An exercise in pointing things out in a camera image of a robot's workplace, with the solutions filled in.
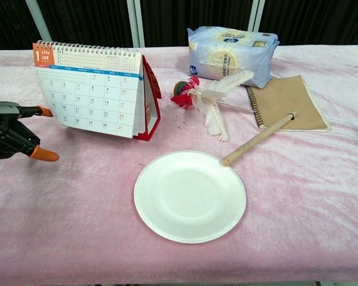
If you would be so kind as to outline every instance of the notebook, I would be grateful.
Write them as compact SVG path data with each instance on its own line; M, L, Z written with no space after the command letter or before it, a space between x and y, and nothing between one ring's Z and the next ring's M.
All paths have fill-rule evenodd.
M149 140L161 118L158 82L136 50L38 41L44 99L65 126Z
M262 129L296 111L296 119L280 130L330 130L329 123L318 111L301 76L271 79L262 89L251 86L246 89L257 125Z

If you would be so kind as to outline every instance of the orange calendar header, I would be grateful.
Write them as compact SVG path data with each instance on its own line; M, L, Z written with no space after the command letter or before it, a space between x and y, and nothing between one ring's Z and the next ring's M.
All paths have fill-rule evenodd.
M50 43L44 46L33 43L33 57L36 67L49 67L49 65L54 65L54 54Z

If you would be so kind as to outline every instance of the orange clamp tip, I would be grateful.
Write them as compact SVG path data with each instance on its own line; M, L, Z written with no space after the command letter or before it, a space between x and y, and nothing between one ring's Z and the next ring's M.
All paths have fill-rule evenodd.
M47 109L41 105L37 105L37 107L41 108L41 110L42 110L42 113L40 114L41 116L53 117L53 114L49 109Z
M60 156L57 153L42 149L40 145L36 146L32 155L30 155L29 157L37 160L48 161L48 162L55 162L60 158Z

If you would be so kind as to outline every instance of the wooden handle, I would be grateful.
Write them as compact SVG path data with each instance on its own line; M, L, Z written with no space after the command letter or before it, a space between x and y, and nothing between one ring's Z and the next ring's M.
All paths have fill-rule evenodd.
M239 147L238 149L234 150L231 154L229 154L227 157L223 158L221 161L221 164L225 167L231 165L234 161L236 161L238 158L243 156L245 153L247 153L251 148L255 147L257 144L259 144L262 140L267 138L269 135L274 133L275 131L279 130L282 126L287 124L290 120L294 119L297 116L296 112L289 113L284 118L281 118L279 121L274 123L273 125L269 126L267 129L262 131L257 136L253 137L251 140L249 140L247 143Z

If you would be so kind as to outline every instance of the paper plate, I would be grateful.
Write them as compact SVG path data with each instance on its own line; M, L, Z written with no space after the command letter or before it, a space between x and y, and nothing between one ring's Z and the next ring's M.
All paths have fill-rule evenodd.
M179 151L158 157L142 170L134 202L157 234L179 243L204 243L238 223L246 195L237 173L218 158Z

